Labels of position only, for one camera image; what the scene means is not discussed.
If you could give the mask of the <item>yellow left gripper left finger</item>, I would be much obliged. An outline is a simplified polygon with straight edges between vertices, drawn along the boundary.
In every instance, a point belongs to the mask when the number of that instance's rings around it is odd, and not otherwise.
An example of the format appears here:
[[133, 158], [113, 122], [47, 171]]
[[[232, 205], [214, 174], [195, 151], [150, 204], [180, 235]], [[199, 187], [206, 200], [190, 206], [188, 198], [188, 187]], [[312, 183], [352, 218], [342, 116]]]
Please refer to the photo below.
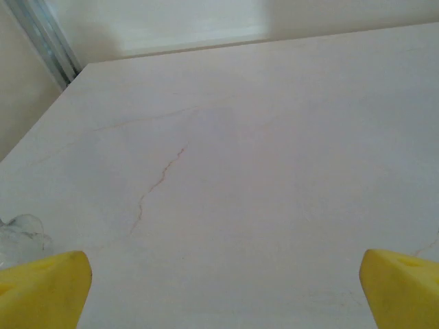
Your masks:
[[2, 269], [1, 327], [76, 328], [92, 277], [82, 251]]

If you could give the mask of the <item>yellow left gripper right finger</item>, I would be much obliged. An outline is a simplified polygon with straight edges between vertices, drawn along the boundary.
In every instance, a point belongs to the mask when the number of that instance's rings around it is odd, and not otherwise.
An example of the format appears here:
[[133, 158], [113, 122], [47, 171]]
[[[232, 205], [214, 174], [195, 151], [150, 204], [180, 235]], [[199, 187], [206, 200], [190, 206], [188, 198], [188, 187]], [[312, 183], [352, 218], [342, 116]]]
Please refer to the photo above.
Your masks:
[[438, 327], [438, 263], [369, 249], [359, 279], [378, 328]]

